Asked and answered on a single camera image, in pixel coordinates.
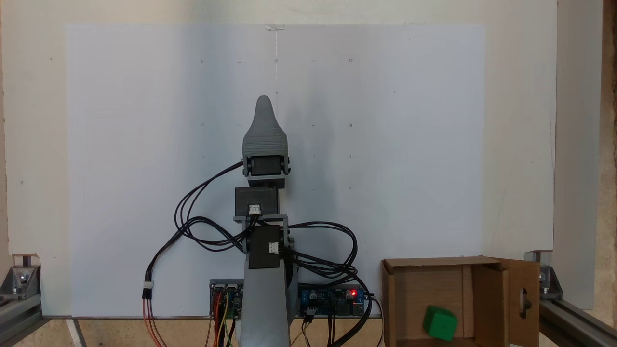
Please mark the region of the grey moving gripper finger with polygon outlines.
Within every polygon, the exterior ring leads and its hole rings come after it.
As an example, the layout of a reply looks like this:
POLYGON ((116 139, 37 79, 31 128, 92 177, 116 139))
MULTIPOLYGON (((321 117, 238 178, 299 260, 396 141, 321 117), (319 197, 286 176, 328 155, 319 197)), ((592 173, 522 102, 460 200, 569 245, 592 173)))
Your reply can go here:
POLYGON ((268 96, 258 97, 253 122, 243 138, 242 160, 245 176, 248 176, 248 158, 255 156, 284 156, 284 173, 289 175, 287 134, 279 125, 268 96))

